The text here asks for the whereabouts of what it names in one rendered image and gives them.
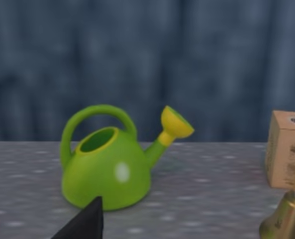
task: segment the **speckled surface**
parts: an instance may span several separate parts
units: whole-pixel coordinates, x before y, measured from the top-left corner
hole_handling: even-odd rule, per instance
[[[0,142],[0,239],[49,239],[78,210],[60,193],[57,142]],[[139,204],[104,214],[105,239],[258,239],[284,190],[264,143],[176,143]]]

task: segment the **green handle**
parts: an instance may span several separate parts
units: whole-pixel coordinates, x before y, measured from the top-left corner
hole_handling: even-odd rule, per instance
[[[63,168],[65,168],[72,156],[70,144],[76,126],[86,118],[99,114],[110,115],[118,118],[125,125],[126,131],[130,135],[132,135],[135,140],[137,139],[136,126],[124,110],[111,105],[97,105],[86,107],[85,109],[74,114],[68,120],[63,130],[60,143],[60,161]]]

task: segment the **toy watering can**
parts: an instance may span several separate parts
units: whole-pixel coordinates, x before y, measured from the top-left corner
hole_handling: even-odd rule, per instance
[[[105,127],[85,137],[71,152],[76,126],[94,115],[118,118],[125,129]],[[140,201],[151,186],[151,169],[175,138],[188,137],[193,127],[166,106],[161,116],[163,131],[145,151],[137,142],[137,130],[128,114],[110,105],[87,107],[67,122],[60,143],[63,168],[62,193],[76,207],[86,207],[101,196],[103,210],[128,207]]]

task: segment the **brown box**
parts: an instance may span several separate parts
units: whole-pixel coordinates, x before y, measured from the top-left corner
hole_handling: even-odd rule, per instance
[[[271,187],[292,188],[295,179],[295,112],[272,112],[265,169]]]

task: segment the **watering can body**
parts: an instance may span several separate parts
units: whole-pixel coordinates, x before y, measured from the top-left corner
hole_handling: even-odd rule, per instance
[[[71,152],[75,127],[97,114],[115,116],[125,129],[105,127],[97,130],[81,140]],[[79,208],[86,207],[95,197],[102,197],[104,211],[135,204],[149,192],[151,168],[168,147],[171,137],[164,133],[144,151],[137,142],[134,123],[122,109],[98,105],[77,112],[66,124],[60,143],[64,197]]]

